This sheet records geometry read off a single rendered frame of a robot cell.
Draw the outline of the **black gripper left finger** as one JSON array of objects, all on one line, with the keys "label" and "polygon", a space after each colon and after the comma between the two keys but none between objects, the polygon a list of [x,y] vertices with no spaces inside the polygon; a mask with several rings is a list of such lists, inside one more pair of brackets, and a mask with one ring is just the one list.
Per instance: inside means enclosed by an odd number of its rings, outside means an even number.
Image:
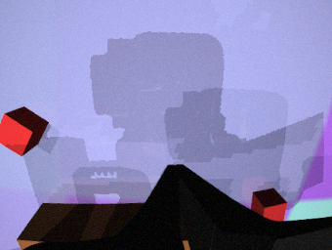
[{"label": "black gripper left finger", "polygon": [[142,209],[119,234],[83,242],[40,242],[22,250],[185,250],[177,166],[166,166]]}]

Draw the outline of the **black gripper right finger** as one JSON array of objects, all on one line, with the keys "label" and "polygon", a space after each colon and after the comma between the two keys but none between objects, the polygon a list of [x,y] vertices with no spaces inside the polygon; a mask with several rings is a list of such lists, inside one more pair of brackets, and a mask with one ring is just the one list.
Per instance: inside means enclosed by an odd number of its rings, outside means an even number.
[{"label": "black gripper right finger", "polygon": [[190,250],[332,250],[332,216],[274,221],[177,166]]}]

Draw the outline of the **red cube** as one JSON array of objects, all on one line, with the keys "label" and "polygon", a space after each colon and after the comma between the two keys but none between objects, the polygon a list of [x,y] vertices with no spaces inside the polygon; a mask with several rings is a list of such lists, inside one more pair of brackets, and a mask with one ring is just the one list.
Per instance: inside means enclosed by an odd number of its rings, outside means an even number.
[{"label": "red cube", "polygon": [[252,191],[252,211],[260,213],[266,219],[284,221],[288,201],[276,191],[276,188]]},{"label": "red cube", "polygon": [[4,113],[0,122],[0,144],[20,157],[35,148],[48,122],[26,106]]}]

